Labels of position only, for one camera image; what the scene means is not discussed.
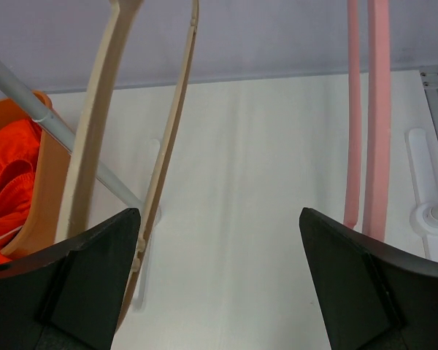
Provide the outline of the orange shorts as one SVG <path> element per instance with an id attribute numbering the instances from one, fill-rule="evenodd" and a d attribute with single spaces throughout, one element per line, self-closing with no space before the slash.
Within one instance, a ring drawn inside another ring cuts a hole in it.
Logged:
<path id="1" fill-rule="evenodd" d="M 41 134 L 37 125 L 24 119 L 0 130 L 0 250 L 28 217 Z M 0 252 L 0 265 L 9 261 Z"/>

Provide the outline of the beige hanger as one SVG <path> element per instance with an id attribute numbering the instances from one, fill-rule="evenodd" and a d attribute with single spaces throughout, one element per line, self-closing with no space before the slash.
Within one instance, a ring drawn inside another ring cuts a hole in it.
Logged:
<path id="1" fill-rule="evenodd" d="M 140 1 L 112 1 L 111 3 L 112 13 L 93 65 L 66 175 L 55 233 L 57 241 L 76 236 L 83 232 L 87 225 L 94 182 L 102 178 L 96 173 L 98 170 L 96 163 L 99 160 L 115 78 L 131 25 L 141 6 Z M 199 2 L 193 1 L 180 77 L 142 207 L 142 224 L 138 234 L 137 249 L 132 257 L 130 278 L 120 308 L 119 324 L 123 323 L 133 299 L 145 251 L 157 217 L 183 111 L 198 24 Z"/>

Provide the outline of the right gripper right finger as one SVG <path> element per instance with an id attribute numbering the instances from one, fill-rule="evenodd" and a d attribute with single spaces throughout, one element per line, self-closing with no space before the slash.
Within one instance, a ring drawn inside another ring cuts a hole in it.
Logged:
<path id="1" fill-rule="evenodd" d="M 311 208 L 299 229 L 332 349 L 438 349 L 438 262 Z"/>

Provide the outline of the pink hanger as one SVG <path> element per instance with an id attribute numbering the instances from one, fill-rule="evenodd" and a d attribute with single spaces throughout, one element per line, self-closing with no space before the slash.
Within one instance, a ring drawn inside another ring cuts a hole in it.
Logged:
<path id="1" fill-rule="evenodd" d="M 362 233 L 385 240 L 391 145 L 391 51 L 388 1 L 368 2 L 369 105 Z M 349 137 L 343 224 L 358 222 L 362 113 L 358 2 L 347 2 Z"/>

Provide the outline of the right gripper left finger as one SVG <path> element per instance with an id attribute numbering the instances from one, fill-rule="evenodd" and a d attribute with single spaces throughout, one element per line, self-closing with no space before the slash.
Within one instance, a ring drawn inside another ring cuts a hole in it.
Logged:
<path id="1" fill-rule="evenodd" d="M 110 349 L 140 226 L 125 209 L 0 265 L 0 349 Z"/>

